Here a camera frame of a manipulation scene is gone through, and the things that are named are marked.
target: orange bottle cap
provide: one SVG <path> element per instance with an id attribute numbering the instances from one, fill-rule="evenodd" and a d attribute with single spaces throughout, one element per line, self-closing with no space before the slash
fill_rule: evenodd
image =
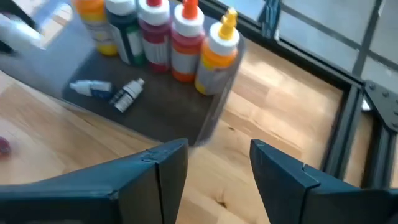
<path id="1" fill-rule="evenodd" d="M 194 19 L 198 16 L 198 0 L 184 0 L 183 5 L 182 17 Z"/>
<path id="2" fill-rule="evenodd" d="M 74 0 L 75 7 L 81 12 L 90 12 L 95 10 L 101 10 L 104 6 L 103 0 Z"/>

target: white bottle cap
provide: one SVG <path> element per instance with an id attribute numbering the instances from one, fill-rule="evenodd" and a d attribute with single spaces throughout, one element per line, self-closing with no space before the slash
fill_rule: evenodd
<path id="1" fill-rule="evenodd" d="M 214 53 L 222 56 L 227 56 L 234 51 L 237 44 L 239 43 L 239 32 L 236 28 L 234 28 L 232 39 L 223 40 L 218 35 L 218 31 L 221 29 L 221 26 L 221 22 L 216 22 L 211 25 L 208 36 L 208 45 Z"/>
<path id="2" fill-rule="evenodd" d="M 77 93 L 91 96 L 91 81 L 90 80 L 78 80 L 75 83 L 69 83 L 69 87 L 75 90 Z"/>
<path id="3" fill-rule="evenodd" d="M 186 19 L 182 16 L 183 4 L 179 4 L 174 10 L 175 30 L 184 37 L 196 37 L 203 32 L 203 23 L 205 15 L 198 8 L 197 17 L 194 19 Z"/>
<path id="4" fill-rule="evenodd" d="M 128 92 L 134 99 L 142 92 L 142 86 L 145 82 L 139 78 L 138 80 L 133 80 L 123 87 L 123 90 Z"/>
<path id="5" fill-rule="evenodd" d="M 105 0 L 105 7 L 115 15 L 125 16 L 136 10 L 136 2 L 135 0 Z"/>
<path id="6" fill-rule="evenodd" d="M 41 35 L 15 18 L 10 19 L 0 14 L 0 39 L 17 52 L 26 52 L 32 49 L 42 49 Z"/>
<path id="7" fill-rule="evenodd" d="M 147 0 L 138 0 L 139 17 L 152 26 L 160 26 L 170 19 L 169 0 L 162 0 L 159 6 L 149 6 Z"/>

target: red bottle cap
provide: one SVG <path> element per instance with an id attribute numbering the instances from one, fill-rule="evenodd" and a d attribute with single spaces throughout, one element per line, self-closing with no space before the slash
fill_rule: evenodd
<path id="1" fill-rule="evenodd" d="M 183 5 L 182 17 L 194 19 L 198 16 L 198 0 L 184 0 Z"/>
<path id="2" fill-rule="evenodd" d="M 162 4 L 162 0 L 147 0 L 148 6 L 156 7 Z"/>

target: orange paint bottle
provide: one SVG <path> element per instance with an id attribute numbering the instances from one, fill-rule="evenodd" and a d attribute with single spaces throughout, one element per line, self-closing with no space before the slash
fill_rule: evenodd
<path id="1" fill-rule="evenodd" d="M 205 15 L 198 0 L 184 0 L 174 10 L 172 24 L 172 75 L 180 82 L 193 82 L 205 31 Z"/>
<path id="2" fill-rule="evenodd" d="M 230 8 L 221 22 L 210 27 L 203 42 L 195 88 L 204 95 L 221 93 L 229 78 L 227 68 L 238 55 L 239 32 L 236 30 L 238 13 Z"/>
<path id="3" fill-rule="evenodd" d="M 74 0 L 76 10 L 95 41 L 96 48 L 105 55 L 116 55 L 111 28 L 105 16 L 104 0 Z"/>

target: wood grain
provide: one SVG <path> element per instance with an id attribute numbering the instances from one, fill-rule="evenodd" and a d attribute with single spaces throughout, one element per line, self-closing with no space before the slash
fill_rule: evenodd
<path id="1" fill-rule="evenodd" d="M 361 114 L 345 175 L 345 182 L 357 187 L 361 186 L 372 127 L 373 117 L 370 114 Z"/>
<path id="2" fill-rule="evenodd" d="M 396 142 L 396 153 L 394 158 L 394 167 L 392 170 L 391 187 L 398 188 L 398 140 Z"/>
<path id="3" fill-rule="evenodd" d="M 251 139 L 320 166 L 342 92 L 246 42 L 248 51 L 213 137 L 191 151 L 177 223 L 269 223 L 251 172 Z M 0 135 L 13 148 L 0 161 L 0 184 L 46 179 L 159 144 L 65 107 L 3 73 L 0 105 Z M 361 120 L 360 127 L 368 126 Z M 357 132 L 353 155 L 368 137 L 365 130 Z M 354 157 L 354 172 L 347 175 L 353 182 L 361 170 L 361 156 Z"/>

